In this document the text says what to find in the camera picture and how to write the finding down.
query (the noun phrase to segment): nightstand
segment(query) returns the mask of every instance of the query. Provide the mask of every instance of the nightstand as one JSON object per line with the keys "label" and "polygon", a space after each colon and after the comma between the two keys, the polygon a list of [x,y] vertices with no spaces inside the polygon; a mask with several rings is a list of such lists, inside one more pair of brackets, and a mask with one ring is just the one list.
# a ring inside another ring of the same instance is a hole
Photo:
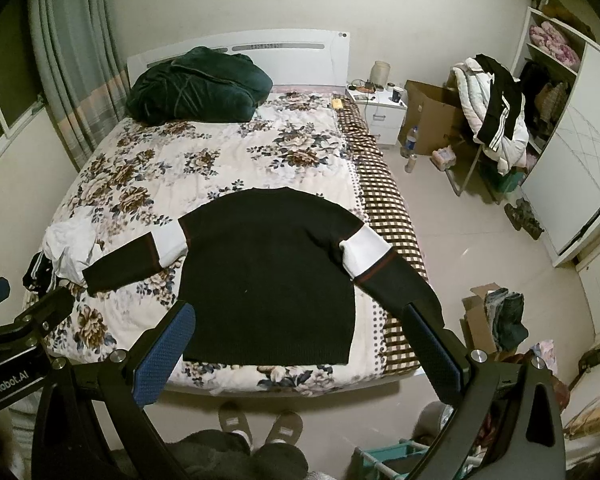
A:
{"label": "nightstand", "polygon": [[393,93],[393,90],[383,90],[365,94],[347,89],[347,95],[358,105],[369,132],[378,144],[395,144],[407,113],[407,105],[402,100],[397,103],[391,101]]}

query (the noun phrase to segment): bed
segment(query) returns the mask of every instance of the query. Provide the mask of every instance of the bed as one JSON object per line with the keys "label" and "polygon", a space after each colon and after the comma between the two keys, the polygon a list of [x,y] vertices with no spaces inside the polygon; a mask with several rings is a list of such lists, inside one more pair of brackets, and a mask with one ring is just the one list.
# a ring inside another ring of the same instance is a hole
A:
{"label": "bed", "polygon": [[[131,81],[153,63],[199,44],[223,52],[247,51],[270,75],[274,88],[253,119],[144,126],[125,118],[82,168],[52,221],[71,218],[78,207],[91,207],[98,244],[106,254],[227,193],[289,186],[349,209],[426,278],[400,192],[358,108],[343,95],[349,35],[285,29],[189,40],[130,58]],[[342,99],[339,110],[331,107],[334,96]],[[147,280],[93,298],[67,283],[76,299],[74,311],[47,337],[48,350],[95,362],[116,348],[129,348],[175,302],[181,264],[177,260]],[[29,294],[26,303],[35,299]],[[397,320],[356,289],[348,364],[244,366],[181,359],[168,388],[216,395],[310,396],[403,378],[418,368]]]}

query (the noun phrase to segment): curtain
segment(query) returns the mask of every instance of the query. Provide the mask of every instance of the curtain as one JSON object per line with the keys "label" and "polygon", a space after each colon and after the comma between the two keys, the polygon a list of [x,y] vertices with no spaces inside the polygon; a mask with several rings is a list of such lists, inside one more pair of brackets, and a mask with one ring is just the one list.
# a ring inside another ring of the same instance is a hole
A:
{"label": "curtain", "polygon": [[46,100],[81,168],[125,115],[106,0],[29,0],[29,25]]}

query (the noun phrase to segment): wardrobe door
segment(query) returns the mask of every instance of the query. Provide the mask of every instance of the wardrobe door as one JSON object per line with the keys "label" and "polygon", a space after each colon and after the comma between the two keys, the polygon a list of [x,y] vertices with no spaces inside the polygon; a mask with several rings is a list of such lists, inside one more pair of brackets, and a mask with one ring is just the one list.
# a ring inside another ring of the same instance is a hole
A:
{"label": "wardrobe door", "polygon": [[600,52],[589,44],[568,105],[522,190],[558,254],[600,208]]}

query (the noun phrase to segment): floral pattern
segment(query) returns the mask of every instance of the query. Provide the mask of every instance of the floral pattern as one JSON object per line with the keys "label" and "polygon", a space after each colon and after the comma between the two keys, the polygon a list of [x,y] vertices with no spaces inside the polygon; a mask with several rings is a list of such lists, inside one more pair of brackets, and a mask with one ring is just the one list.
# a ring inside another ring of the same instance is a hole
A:
{"label": "floral pattern", "polygon": [[[54,221],[94,206],[104,254],[206,202],[251,187],[289,186],[339,203],[365,217],[357,174],[331,94],[272,94],[243,124],[173,121],[144,126],[124,119],[82,168]],[[96,362],[130,348],[176,301],[182,260],[137,283],[91,297],[67,286],[74,311],[46,338],[51,351]],[[32,296],[26,301],[33,301]],[[377,304],[356,290],[356,324],[371,327]],[[170,382],[221,392],[321,394],[381,374],[374,368],[372,329],[352,344],[346,365],[239,366],[181,362]]]}

